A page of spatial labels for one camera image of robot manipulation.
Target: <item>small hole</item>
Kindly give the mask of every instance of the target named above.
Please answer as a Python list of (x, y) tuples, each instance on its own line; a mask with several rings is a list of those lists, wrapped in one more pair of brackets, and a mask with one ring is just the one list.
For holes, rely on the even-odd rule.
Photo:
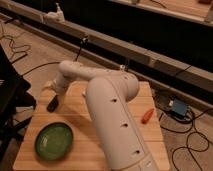
[(125, 124), (122, 124), (121, 126), (127, 128), (127, 127), (128, 127), (128, 124), (125, 123)]
[(114, 103), (115, 103), (115, 102), (117, 102), (117, 99), (112, 99), (111, 102), (114, 102)]
[(140, 154), (140, 150), (136, 150), (135, 152), (132, 153), (133, 156), (136, 156), (138, 154)]
[(134, 154), (140, 154), (140, 150), (135, 151)]

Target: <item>floor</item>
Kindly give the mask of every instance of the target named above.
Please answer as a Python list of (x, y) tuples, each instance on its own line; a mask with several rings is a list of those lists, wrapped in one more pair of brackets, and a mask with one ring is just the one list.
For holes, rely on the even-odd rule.
[[(33, 34), (32, 32), (27, 31), (23, 26), (18, 27), (13, 24), (2, 24), (4, 28), (4, 34), (12, 35), (15, 38), (16, 45), (30, 45), (31, 49), (28, 51), (28, 56), (24, 59), (16, 62), (14, 67), (16, 70), (23, 74), (26, 71), (30, 70), (31, 68), (38, 66), (43, 63), (47, 62), (54, 62), (54, 61), (61, 61), (64, 59), (73, 60), (76, 54), (72, 51), (64, 49), (63, 47), (58, 46), (52, 42), (49, 42), (42, 37), (38, 37), (37, 35)], [(11, 50), (9, 48), (9, 41), (2, 39), (0, 40), (1, 45), (5, 49), (7, 55), (10, 57), (12, 55)], [(88, 65), (88, 66), (96, 66), (96, 67), (103, 67), (100, 64), (97, 64), (95, 61), (91, 61), (83, 56), (80, 56), (79, 61)], [(41, 93), (42, 87), (46, 81), (52, 80), (57, 73), (57, 65), (48, 65), (37, 70), (32, 71), (31, 73), (24, 76), (26, 80), (28, 80), (32, 87), (29, 90), (29, 93), (33, 95), (36, 99), (39, 98)], [(33, 111), (31, 109), (21, 112), (17, 114), (16, 119), (20, 120), (24, 117), (28, 117), (32, 115)], [(209, 140), (213, 141), (213, 117), (209, 115), (204, 115), (196, 120), (196, 128), (205, 134)], [(189, 125), (179, 124), (176, 121), (170, 119), (167, 116), (163, 116), (161, 118), (161, 125), (173, 129), (176, 131), (182, 131), (189, 127)], [(193, 130), (186, 134), (177, 134), (173, 132), (166, 131), (162, 129), (165, 145), (167, 148), (169, 160), (171, 163), (171, 171), (175, 171), (175, 167), (172, 164), (172, 152), (182, 146), (186, 146), (187, 136), (190, 135), (188, 144), (190, 148), (195, 148), (199, 151), (202, 151), (207, 146), (207, 141), (204, 140), (199, 134), (193, 134)], [(18, 152), (20, 146), (20, 142), (16, 142), (15, 140), (12, 141), (9, 145), (9, 148), (4, 156), (3, 161), (0, 163), (0, 171), (12, 171), (12, 165), (15, 160), (16, 154)], [(212, 158), (209, 156), (213, 156), (213, 146), (210, 145), (209, 149), (205, 152), (192, 152), (194, 157), (197, 159), (199, 164), (202, 167), (203, 171), (212, 171)], [(175, 163), (178, 166), (180, 171), (199, 171), (199, 167), (196, 165), (192, 157), (189, 155), (189, 152), (181, 148), (178, 150), (175, 155)]]

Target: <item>cable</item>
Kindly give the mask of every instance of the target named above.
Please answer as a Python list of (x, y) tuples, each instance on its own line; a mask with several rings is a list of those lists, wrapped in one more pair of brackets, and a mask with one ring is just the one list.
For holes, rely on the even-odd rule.
[(53, 64), (59, 64), (59, 63), (60, 62), (49, 62), (49, 63), (45, 63), (45, 64), (42, 64), (42, 65), (38, 65), (38, 66), (30, 69), (29, 71), (25, 72), (24, 74), (22, 74), (22, 76), (25, 76), (25, 75), (29, 74), (30, 72), (32, 72), (32, 71), (34, 71), (34, 70), (36, 70), (38, 68), (44, 67), (46, 65), (53, 65)]
[[(180, 169), (178, 168), (177, 164), (175, 163), (175, 154), (176, 154), (178, 151), (184, 150), (184, 149), (186, 149), (186, 150), (188, 151), (188, 153), (190, 154), (190, 156), (192, 157), (193, 161), (196, 163), (196, 165), (198, 166), (198, 168), (199, 168), (201, 171), (203, 171), (203, 169), (202, 169), (200, 163), (199, 163), (199, 162), (197, 161), (197, 159), (195, 158), (193, 152), (199, 152), (199, 153), (205, 152), (205, 151), (207, 151), (207, 150), (209, 149), (210, 145), (213, 145), (213, 142), (210, 141), (210, 140), (206, 137), (206, 135), (204, 135), (203, 133), (201, 133), (200, 131), (198, 131), (198, 129), (196, 128), (196, 124), (195, 124), (196, 122), (195, 122), (195, 121), (196, 121), (198, 118), (200, 118), (201, 116), (203, 116), (205, 113), (207, 113), (207, 112), (209, 112), (209, 111), (212, 111), (212, 110), (213, 110), (213, 108), (209, 108), (209, 109), (203, 111), (202, 113), (200, 113), (199, 115), (195, 116), (195, 112), (194, 112), (191, 108), (189, 108), (189, 112), (190, 112), (192, 118), (191, 118), (190, 121), (188, 121), (188, 124), (191, 124), (191, 126), (190, 126), (190, 128), (189, 128), (188, 130), (186, 130), (186, 131), (171, 130), (171, 129), (165, 128), (165, 127), (163, 127), (163, 126), (161, 125), (161, 128), (163, 128), (163, 129), (165, 129), (165, 130), (167, 130), (167, 131), (169, 131), (169, 132), (178, 133), (178, 134), (183, 134), (184, 132), (185, 132), (185, 133), (188, 133), (188, 132), (190, 132), (192, 129), (194, 129), (193, 132), (191, 132), (189, 135), (187, 135), (187, 138), (186, 138), (186, 146), (178, 147), (178, 148), (176, 148), (176, 149), (172, 152), (172, 163), (173, 163), (173, 165), (174, 165), (174, 167), (175, 167), (175, 169), (176, 169), (177, 171), (180, 171)], [(160, 115), (160, 117), (159, 117), (159, 121), (162, 120), (162, 117), (163, 117), (164, 114), (166, 114), (166, 113), (164, 113), (164, 112), (161, 113), (161, 115)], [(206, 146), (203, 147), (202, 149), (195, 149), (195, 148), (190, 147), (189, 141), (190, 141), (190, 139), (191, 139), (191, 137), (192, 137), (193, 135), (199, 135), (203, 140), (205, 140), (205, 141), (206, 141)]]
[(150, 1), (151, 1), (151, 2), (154, 2), (154, 3), (156, 3), (156, 4), (159, 4), (161, 7), (167, 9), (167, 7), (166, 7), (164, 4), (162, 4), (161, 2), (158, 2), (158, 1), (156, 1), (156, 0), (150, 0)]
[(25, 32), (22, 32), (18, 36), (7, 35), (7, 34), (5, 34), (5, 30), (4, 30), (2, 22), (0, 22), (0, 23), (1, 23), (0, 40), (3, 40), (3, 39), (9, 40), (9, 47), (12, 51), (12, 56), (9, 58), (9, 60), (11, 61), (18, 54), (21, 54), (21, 56), (17, 57), (17, 59), (14, 60), (13, 63), (26, 57), (28, 55), (27, 52), (31, 49), (31, 46), (30, 45), (15, 46), (15, 40), (14, 40), (14, 39), (18, 39), (19, 37), (21, 37)]
[(83, 49), (83, 46), (87, 44), (88, 41), (88, 36), (85, 36), (83, 39), (81, 39), (78, 53), (73, 61), (78, 61), (79, 55), (81, 54), (81, 50)]

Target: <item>black chair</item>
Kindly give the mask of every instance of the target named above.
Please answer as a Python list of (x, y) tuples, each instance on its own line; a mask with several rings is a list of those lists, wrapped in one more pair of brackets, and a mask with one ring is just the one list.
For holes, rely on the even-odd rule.
[(30, 83), (24, 80), (11, 65), (0, 44), (0, 161), (12, 138), (23, 140), (18, 132), (26, 127), (31, 118), (14, 125), (16, 107), (36, 106), (36, 100), (27, 93)]

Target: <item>wire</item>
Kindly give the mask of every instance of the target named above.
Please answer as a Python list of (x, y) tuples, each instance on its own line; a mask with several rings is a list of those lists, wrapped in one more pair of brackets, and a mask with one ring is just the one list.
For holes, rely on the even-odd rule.
[[(197, 153), (198, 153), (198, 152), (199, 152), (199, 153), (205, 152), (205, 151), (207, 151), (207, 150), (209, 149), (210, 145), (213, 145), (213, 142), (210, 141), (210, 140), (206, 137), (206, 135), (204, 135), (203, 133), (201, 133), (200, 131), (198, 131), (198, 129), (196, 128), (196, 124), (195, 124), (196, 122), (195, 122), (195, 121), (196, 121), (198, 118), (200, 118), (201, 116), (203, 116), (205, 113), (207, 113), (207, 112), (209, 112), (209, 111), (212, 111), (212, 110), (213, 110), (213, 108), (209, 108), (209, 109), (203, 111), (202, 113), (200, 113), (199, 115), (195, 116), (195, 112), (194, 112), (192, 109), (189, 108), (189, 112), (190, 112), (192, 118), (191, 118), (190, 121), (187, 121), (187, 122), (188, 122), (188, 124), (191, 124), (191, 126), (189, 127), (189, 129), (187, 129), (187, 130), (185, 130), (185, 131), (171, 130), (171, 129), (165, 128), (165, 127), (163, 127), (163, 126), (161, 125), (161, 128), (165, 129), (166, 131), (169, 131), (169, 132), (172, 132), (172, 133), (178, 133), (178, 134), (188, 133), (188, 132), (190, 132), (192, 129), (194, 129), (193, 132), (191, 132), (191, 133), (189, 133), (189, 135), (187, 135), (187, 138), (186, 138), (186, 146), (178, 147), (178, 148), (176, 148), (176, 149), (172, 152), (172, 163), (173, 163), (173, 165), (174, 165), (174, 167), (175, 167), (175, 169), (176, 169), (177, 171), (179, 171), (180, 169), (178, 168), (177, 164), (175, 163), (175, 154), (176, 154), (178, 151), (180, 151), (180, 150), (187, 150), (188, 153), (190, 154), (190, 156), (192, 157), (193, 161), (194, 161), (194, 162), (196, 163), (196, 165), (198, 166), (198, 168), (199, 168), (201, 171), (203, 171), (203, 169), (202, 169), (200, 163), (199, 163), (199, 162), (197, 161), (197, 159), (195, 158), (193, 152), (197, 152)], [(165, 112), (162, 112), (162, 113), (161, 113), (161, 115), (160, 115), (160, 117), (159, 117), (159, 121), (162, 120), (162, 118), (163, 118), (163, 116), (164, 116), (165, 114), (166, 114)], [(195, 148), (190, 147), (189, 142), (190, 142), (190, 139), (191, 139), (191, 137), (192, 137), (193, 135), (199, 135), (203, 140), (205, 140), (205, 141), (206, 141), (206, 146), (203, 147), (202, 149), (195, 149)]]
[(59, 64), (60, 62), (49, 62), (49, 63), (45, 63), (45, 64), (42, 64), (42, 65), (38, 65), (32, 69), (30, 69), (29, 71), (25, 72), (24, 74), (22, 74), (22, 76), (25, 76), (27, 74), (29, 74), (30, 72), (38, 69), (38, 68), (41, 68), (41, 67), (44, 67), (44, 66), (47, 66), (47, 65), (54, 65), (54, 64)]
[(88, 40), (89, 40), (88, 36), (85, 36), (83, 39), (81, 39), (78, 53), (77, 53), (77, 55), (76, 55), (76, 57), (75, 57), (75, 59), (73, 61), (78, 61), (78, 58), (79, 58), (79, 56), (81, 54), (83, 46), (87, 44)]
[(9, 47), (12, 51), (12, 55), (9, 58), (9, 60), (11, 61), (15, 56), (21, 55), (21, 56), (17, 57), (17, 59), (12, 62), (12, 63), (15, 63), (15, 62), (23, 59), (24, 57), (26, 57), (28, 55), (27, 52), (31, 49), (31, 46), (30, 45), (20, 45), (20, 46), (15, 45), (16, 44), (15, 39), (18, 39), (19, 37), (21, 37), (25, 32), (22, 32), (18, 36), (7, 35), (5, 33), (5, 29), (4, 29), (2, 22), (0, 22), (0, 23), (1, 23), (0, 40), (3, 40), (3, 39), (9, 40)]
[(161, 3), (161, 2), (158, 2), (158, 1), (156, 1), (156, 0), (150, 0), (150, 1), (151, 1), (151, 2), (154, 2), (154, 3), (156, 3), (156, 4), (159, 4), (161, 7), (167, 9), (167, 7), (166, 7), (163, 3)]
[[(192, 67), (192, 65), (189, 65), (185, 69), (182, 69), (182, 70), (176, 72), (174, 75), (172, 75), (172, 77), (177, 78), (178, 75), (180, 75), (183, 72), (186, 72), (191, 67)], [(165, 88), (165, 89), (159, 89), (159, 90), (156, 91), (156, 93), (159, 94), (159, 93), (162, 93), (162, 92), (168, 92), (171, 88), (172, 88), (172, 86), (169, 86), (168, 88)]]

